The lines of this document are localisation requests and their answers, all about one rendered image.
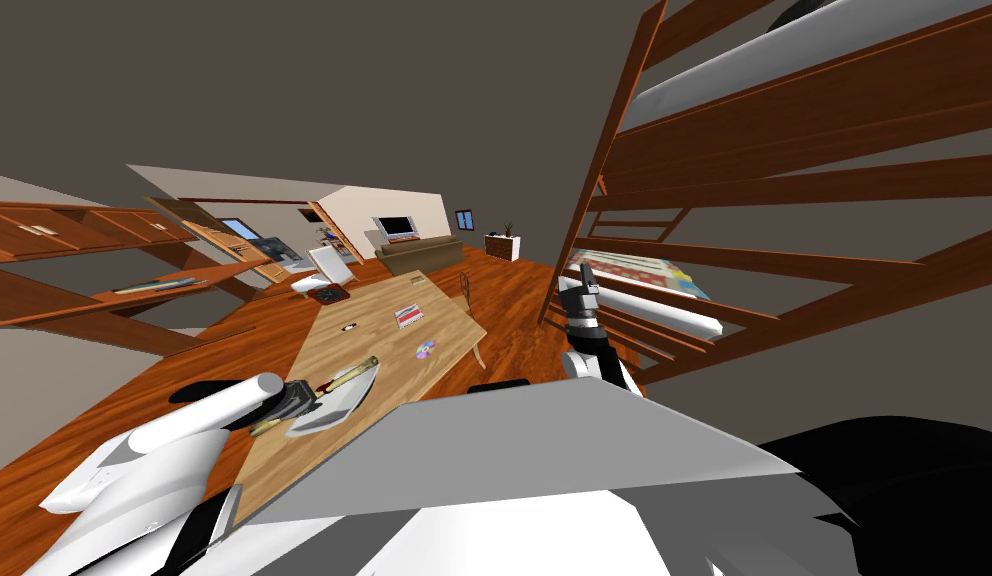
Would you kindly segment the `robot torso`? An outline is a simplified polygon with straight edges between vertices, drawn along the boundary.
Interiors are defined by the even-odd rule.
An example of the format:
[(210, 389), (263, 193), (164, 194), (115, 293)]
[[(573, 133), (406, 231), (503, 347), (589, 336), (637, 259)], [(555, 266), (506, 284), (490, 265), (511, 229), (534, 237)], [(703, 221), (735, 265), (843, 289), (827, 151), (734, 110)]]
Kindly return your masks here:
[(586, 378), (404, 405), (258, 510), (206, 576), (860, 576), (768, 452)]

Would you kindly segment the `white dresser with plant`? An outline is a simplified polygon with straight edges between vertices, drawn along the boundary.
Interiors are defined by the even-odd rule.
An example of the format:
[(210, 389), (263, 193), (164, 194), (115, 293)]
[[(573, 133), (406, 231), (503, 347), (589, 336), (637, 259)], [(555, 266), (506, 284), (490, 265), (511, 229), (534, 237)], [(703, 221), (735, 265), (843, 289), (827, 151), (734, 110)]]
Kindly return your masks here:
[(513, 234), (514, 224), (504, 223), (502, 235), (491, 233), (484, 238), (484, 249), (488, 256), (515, 261), (520, 256), (521, 238)]

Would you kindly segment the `grey plate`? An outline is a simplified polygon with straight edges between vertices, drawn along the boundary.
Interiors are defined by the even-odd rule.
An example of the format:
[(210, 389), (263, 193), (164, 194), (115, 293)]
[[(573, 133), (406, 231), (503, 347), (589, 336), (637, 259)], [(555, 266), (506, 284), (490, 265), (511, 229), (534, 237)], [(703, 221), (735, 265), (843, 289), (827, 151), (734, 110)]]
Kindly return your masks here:
[(300, 437), (331, 428), (348, 418), (367, 397), (381, 367), (342, 384), (318, 398), (312, 409), (295, 418), (285, 431), (286, 437)]

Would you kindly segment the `light wooden table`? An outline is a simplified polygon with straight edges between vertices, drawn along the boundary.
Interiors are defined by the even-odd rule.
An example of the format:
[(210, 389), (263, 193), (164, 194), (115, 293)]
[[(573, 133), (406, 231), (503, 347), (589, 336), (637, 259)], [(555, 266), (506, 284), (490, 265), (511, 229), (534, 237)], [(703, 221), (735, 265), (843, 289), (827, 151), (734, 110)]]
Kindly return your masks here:
[[(417, 304), (423, 317), (400, 329), (394, 314)], [(357, 323), (350, 331), (345, 325)], [(237, 522), (267, 506), (290, 485), (388, 412), (422, 398), (465, 355), (476, 351), (485, 330), (425, 279), (408, 274), (352, 290), (349, 299), (322, 308), (303, 342), (288, 379), (316, 386), (335, 373), (376, 356), (381, 367), (363, 403), (345, 421), (303, 437), (286, 437), (280, 424), (259, 436), (236, 479), (242, 485)], [(428, 358), (417, 359), (422, 342), (435, 341)]]

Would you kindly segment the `wooden bunk bed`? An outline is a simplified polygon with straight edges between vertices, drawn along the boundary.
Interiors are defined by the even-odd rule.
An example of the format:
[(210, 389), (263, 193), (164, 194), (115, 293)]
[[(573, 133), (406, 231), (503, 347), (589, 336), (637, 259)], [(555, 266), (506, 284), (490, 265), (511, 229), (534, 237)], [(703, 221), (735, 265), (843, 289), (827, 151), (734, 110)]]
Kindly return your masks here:
[(992, 231), (916, 261), (729, 249), (581, 234), (588, 213), (992, 196), (992, 154), (827, 171), (856, 157), (992, 128), (992, 0), (834, 0), (640, 94), (643, 70), (712, 32), (703, 3), (643, 14), (551, 284), (576, 249), (817, 280), (839, 290), (779, 316), (606, 279), (641, 302), (737, 326), (716, 341), (609, 306), (568, 331), (653, 360), (641, 385), (992, 285)]

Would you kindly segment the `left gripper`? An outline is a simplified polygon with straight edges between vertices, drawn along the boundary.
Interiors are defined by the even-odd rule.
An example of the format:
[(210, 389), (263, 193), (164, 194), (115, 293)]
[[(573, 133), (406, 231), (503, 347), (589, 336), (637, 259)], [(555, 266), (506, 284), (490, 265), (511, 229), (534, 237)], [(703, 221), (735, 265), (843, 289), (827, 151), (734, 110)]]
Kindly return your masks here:
[(299, 417), (311, 410), (321, 396), (307, 380), (287, 381), (283, 392), (282, 399), (262, 418), (263, 422)]

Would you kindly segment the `pale handled knife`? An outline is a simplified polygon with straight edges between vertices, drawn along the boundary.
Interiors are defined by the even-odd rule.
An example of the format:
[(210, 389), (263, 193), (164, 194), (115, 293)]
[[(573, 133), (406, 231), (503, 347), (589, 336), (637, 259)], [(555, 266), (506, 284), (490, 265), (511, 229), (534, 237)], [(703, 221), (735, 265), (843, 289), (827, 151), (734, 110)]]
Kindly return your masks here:
[(339, 375), (335, 376), (332, 380), (328, 381), (316, 388), (316, 396), (321, 397), (325, 394), (329, 394), (335, 388), (341, 386), (342, 384), (349, 382), (361, 374), (370, 372), (379, 364), (379, 360), (376, 356), (370, 356), (360, 364), (351, 367), (350, 369), (341, 372)]

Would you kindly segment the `brown sofa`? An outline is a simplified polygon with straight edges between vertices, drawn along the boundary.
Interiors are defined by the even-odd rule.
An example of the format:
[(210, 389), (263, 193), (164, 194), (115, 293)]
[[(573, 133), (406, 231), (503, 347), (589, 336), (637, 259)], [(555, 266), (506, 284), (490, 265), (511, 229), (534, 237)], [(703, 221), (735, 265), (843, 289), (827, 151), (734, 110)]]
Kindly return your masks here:
[(463, 243), (454, 235), (384, 244), (375, 255), (393, 276), (435, 273), (464, 260)]

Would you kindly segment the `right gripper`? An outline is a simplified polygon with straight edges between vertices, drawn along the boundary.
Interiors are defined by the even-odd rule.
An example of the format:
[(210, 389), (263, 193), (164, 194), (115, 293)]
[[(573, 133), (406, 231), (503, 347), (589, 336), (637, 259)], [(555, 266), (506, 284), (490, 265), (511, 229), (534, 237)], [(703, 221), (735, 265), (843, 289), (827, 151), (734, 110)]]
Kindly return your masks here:
[(601, 331), (596, 311), (599, 286), (588, 263), (579, 265), (581, 283), (565, 276), (557, 277), (557, 293), (566, 313), (568, 331)]

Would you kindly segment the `wooden wall shelf unit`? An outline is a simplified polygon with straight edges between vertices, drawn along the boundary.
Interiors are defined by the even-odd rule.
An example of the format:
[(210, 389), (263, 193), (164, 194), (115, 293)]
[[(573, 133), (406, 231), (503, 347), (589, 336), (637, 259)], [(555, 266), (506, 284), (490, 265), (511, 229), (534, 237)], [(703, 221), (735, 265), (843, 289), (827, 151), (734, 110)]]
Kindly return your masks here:
[[(166, 301), (216, 289), (249, 302), (258, 291), (238, 276), (269, 260), (220, 264), (191, 247), (195, 239), (155, 210), (0, 202), (0, 328), (34, 328), (161, 357), (202, 346), (201, 338), (136, 317)], [(164, 281), (192, 277), (194, 283), (85, 296), (3, 269), (10, 263), (130, 249), (174, 266), (177, 271)]]

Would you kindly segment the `flat screen television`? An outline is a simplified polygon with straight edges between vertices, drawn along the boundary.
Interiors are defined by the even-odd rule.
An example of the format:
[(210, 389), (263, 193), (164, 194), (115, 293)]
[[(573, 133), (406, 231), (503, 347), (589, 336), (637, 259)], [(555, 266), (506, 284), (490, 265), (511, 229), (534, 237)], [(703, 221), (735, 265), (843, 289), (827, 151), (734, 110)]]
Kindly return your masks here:
[(373, 221), (382, 238), (387, 243), (400, 243), (420, 238), (414, 222), (410, 217), (374, 217)]

